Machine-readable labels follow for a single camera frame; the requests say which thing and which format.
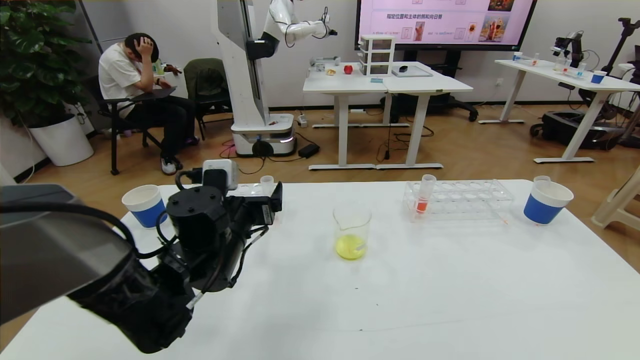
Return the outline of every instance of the man's hand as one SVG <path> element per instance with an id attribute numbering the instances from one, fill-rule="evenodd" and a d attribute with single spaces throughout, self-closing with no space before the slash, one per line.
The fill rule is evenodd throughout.
<path id="1" fill-rule="evenodd" d="M 158 85 L 160 85 L 161 88 L 163 89 L 168 89 L 171 87 L 171 84 L 169 84 L 167 82 L 167 80 L 163 79 L 163 78 L 159 78 L 158 79 Z"/>
<path id="2" fill-rule="evenodd" d="M 140 38 L 140 43 L 137 40 L 133 40 L 133 44 L 136 46 L 136 50 L 140 53 L 140 56 L 151 59 L 151 53 L 154 50 L 154 43 L 149 38 Z"/>

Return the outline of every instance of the blue cup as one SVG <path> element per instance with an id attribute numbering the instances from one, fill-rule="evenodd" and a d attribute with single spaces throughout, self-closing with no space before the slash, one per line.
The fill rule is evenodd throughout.
<path id="1" fill-rule="evenodd" d="M 130 190 L 122 197 L 122 204 L 146 228 L 156 226 L 156 220 L 163 211 L 166 211 L 160 188 L 156 185 L 143 185 Z M 160 223 L 167 219 L 167 214 L 162 216 Z"/>
<path id="2" fill-rule="evenodd" d="M 591 82 L 594 84 L 600 84 L 602 82 L 602 80 L 604 80 L 604 77 L 607 75 L 606 72 L 604 71 L 594 71 L 593 72 L 593 77 L 591 78 Z"/>
<path id="3" fill-rule="evenodd" d="M 554 183 L 549 176 L 533 179 L 531 194 L 524 207 L 524 215 L 531 221 L 547 225 L 573 200 L 573 193 Z"/>

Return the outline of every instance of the wooden floor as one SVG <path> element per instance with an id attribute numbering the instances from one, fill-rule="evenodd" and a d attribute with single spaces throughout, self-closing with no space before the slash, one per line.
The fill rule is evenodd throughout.
<path id="1" fill-rule="evenodd" d="M 596 228 L 589 220 L 599 204 L 615 188 L 621 186 L 640 166 L 640 150 L 616 147 L 612 151 L 580 151 L 580 156 L 591 156 L 595 163 L 563 163 L 539 165 L 533 158 L 560 157 L 564 146 L 541 138 L 529 136 L 529 126 L 539 122 L 538 117 L 549 110 L 561 110 L 566 106 L 525 106 L 515 108 L 513 116 L 526 120 L 526 124 L 471 123 L 468 113 L 452 110 L 447 115 L 428 116 L 426 125 L 435 136 L 423 138 L 418 154 L 419 163 L 439 162 L 443 169 L 416 170 L 324 170 L 311 172 L 311 164 L 337 163 L 337 130 L 311 129 L 311 124 L 333 122 L 332 110 L 307 111 L 309 127 L 297 131 L 315 141 L 320 153 L 306 160 L 289 163 L 274 163 L 267 160 L 264 168 L 253 175 L 240 175 L 242 183 L 258 182 L 261 176 L 272 175 L 285 183 L 323 183 L 329 181 L 407 181 L 418 180 L 425 173 L 438 179 L 533 179 L 548 175 L 553 180 L 569 187 L 575 200 L 569 210 L 611 246 L 624 260 L 640 272 L 640 231 L 614 223 L 605 230 Z M 482 106 L 479 119 L 497 119 L 500 106 Z M 380 110 L 369 110 L 378 114 Z M 381 115 L 351 114 L 354 122 L 381 121 Z M 225 149 L 223 142 L 230 140 L 230 121 L 207 125 L 207 139 L 198 147 L 183 150 L 179 158 L 185 168 L 200 167 L 203 160 L 218 159 Z M 394 133 L 409 132 L 410 128 L 391 129 Z M 162 138 L 162 130 L 154 131 Z M 387 139 L 387 128 L 356 128 L 349 130 L 350 163 L 379 163 L 376 152 Z M 299 139 L 299 147 L 306 142 Z M 30 183 L 58 183 L 66 186 L 87 205 L 108 211 L 118 217 L 126 213 L 120 203 L 122 195 L 142 184 L 172 184 L 173 177 L 160 171 L 159 150 L 153 145 L 141 146 L 141 136 L 122 138 L 118 143 L 120 175 L 109 173 L 109 140 L 103 136 L 91 139 L 95 149 L 92 158 L 69 167 L 49 165 L 37 172 Z M 404 146 L 392 141 L 392 148 Z M 384 148 L 378 158 L 384 155 Z M 385 163 L 402 163 L 406 151 L 392 151 L 391 159 Z M 237 159 L 245 172 L 260 168 L 261 160 Z M 640 206 L 634 205 L 640 213 Z M 0 348 L 12 338 L 5 334 Z"/>

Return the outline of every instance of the yellow liquid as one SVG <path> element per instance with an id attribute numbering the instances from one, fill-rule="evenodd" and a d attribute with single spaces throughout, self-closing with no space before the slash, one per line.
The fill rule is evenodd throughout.
<path id="1" fill-rule="evenodd" d="M 361 237 L 347 234 L 336 240 L 335 251 L 344 259 L 355 260 L 364 255 L 367 251 L 367 246 Z"/>

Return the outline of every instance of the monitor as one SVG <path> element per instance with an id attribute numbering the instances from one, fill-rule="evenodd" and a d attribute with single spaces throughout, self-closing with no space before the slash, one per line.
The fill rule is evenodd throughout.
<path id="1" fill-rule="evenodd" d="M 537 0 L 358 0 L 360 35 L 393 35 L 396 49 L 518 51 Z"/>

